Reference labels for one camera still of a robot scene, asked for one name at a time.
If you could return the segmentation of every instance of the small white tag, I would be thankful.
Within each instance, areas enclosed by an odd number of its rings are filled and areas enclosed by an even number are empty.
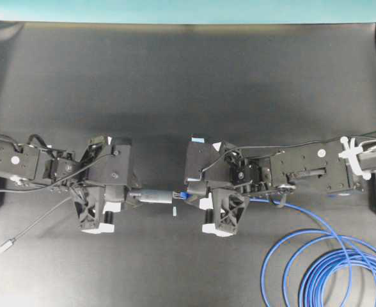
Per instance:
[[[196,143],[205,143],[205,139],[203,138],[191,138],[191,141]]]

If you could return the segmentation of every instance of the black cable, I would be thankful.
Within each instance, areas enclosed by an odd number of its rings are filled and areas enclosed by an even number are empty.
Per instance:
[[[369,138],[369,139],[376,139],[376,137],[372,137],[372,136],[350,136],[350,138]],[[268,149],[268,148],[294,148],[294,147],[300,147],[300,146],[306,146],[306,145],[310,145],[310,144],[317,144],[317,143],[320,143],[320,144],[324,144],[324,143],[330,143],[330,142],[333,142],[333,141],[336,141],[340,139],[340,137],[337,137],[337,138],[332,138],[332,139],[328,139],[328,140],[325,140],[325,141],[319,141],[319,140],[313,140],[313,141],[308,141],[308,142],[305,142],[305,143],[299,143],[299,144],[292,144],[292,145],[255,145],[255,146],[238,146],[238,147],[235,147],[235,148],[232,148],[232,149],[229,149],[227,151],[225,151],[224,153],[222,153],[222,155],[216,159],[213,163],[209,164],[207,167],[203,168],[201,170],[201,175],[204,174],[204,172],[206,172],[208,169],[212,168],[213,166],[215,166],[222,158],[224,158],[227,154],[230,154],[231,152],[234,152],[236,150],[241,150],[241,149]]]
[[[68,176],[65,176],[59,180],[57,180],[55,183],[53,184],[49,184],[49,185],[45,185],[44,187],[38,187],[36,189],[27,189],[27,190],[12,190],[12,189],[0,189],[0,193],[32,193],[32,192],[37,192],[37,191],[41,191],[41,190],[44,190],[44,189],[49,189],[51,187],[54,187],[60,183],[62,183],[63,181],[65,180],[68,180],[80,173],[82,173],[83,171],[85,171],[86,169],[92,167],[94,164],[96,164],[98,161],[100,161],[101,159],[105,158],[105,157],[109,157],[109,156],[113,156],[111,153],[107,154],[107,155],[102,155],[101,157],[95,159],[92,163],[82,167],[81,169],[79,169],[78,171],[75,171],[74,173],[68,175]]]
[[[27,139],[26,144],[30,145],[33,142],[34,139],[37,140],[38,143],[40,144],[40,146],[42,146],[44,149],[49,149],[47,147],[45,140],[41,136],[39,136],[38,134],[31,134],[29,136],[29,138]]]
[[[17,152],[20,152],[20,146],[18,142],[15,139],[11,138],[10,136],[5,136],[4,134],[0,134],[0,141],[12,144],[15,150]]]

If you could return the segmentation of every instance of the coiled blue cable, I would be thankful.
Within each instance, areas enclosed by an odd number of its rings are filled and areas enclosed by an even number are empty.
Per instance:
[[[269,203],[269,200],[261,199],[261,198],[251,198],[251,201],[260,202],[260,203]],[[265,289],[265,273],[268,262],[272,256],[272,254],[277,250],[282,243],[291,239],[292,237],[296,237],[298,235],[303,234],[322,234],[323,236],[313,239],[306,243],[305,245],[301,246],[289,259],[285,271],[283,273],[283,283],[282,283],[282,291],[283,297],[285,299],[286,306],[289,307],[290,303],[288,300],[288,292],[287,292],[287,279],[289,270],[294,262],[294,260],[308,247],[312,246],[313,244],[329,239],[336,239],[341,249],[337,249],[330,253],[327,253],[321,256],[318,260],[316,260],[308,271],[305,273],[301,287],[299,289],[299,307],[323,307],[324,305],[324,289],[326,286],[327,281],[331,277],[331,275],[339,269],[348,267],[349,268],[349,283],[347,286],[345,297],[343,298],[340,306],[343,307],[349,298],[350,291],[351,291],[351,284],[352,284],[352,266],[360,266],[365,267],[370,270],[373,274],[373,278],[376,285],[376,256],[371,255],[368,253],[362,252],[358,247],[356,247],[355,243],[358,243],[362,246],[365,246],[372,250],[376,254],[376,248],[369,245],[368,243],[361,241],[359,239],[355,239],[353,237],[347,237],[338,235],[330,225],[328,225],[321,217],[317,216],[316,214],[300,208],[295,205],[291,205],[289,203],[285,204],[286,207],[298,210],[302,213],[305,213],[320,223],[322,223],[329,231],[313,229],[313,230],[299,230],[293,233],[290,233],[279,240],[270,251],[267,253],[265,260],[262,264],[261,275],[260,275],[260,284],[261,284],[261,291],[262,297],[266,304],[266,306],[271,306],[269,299],[266,294]]]

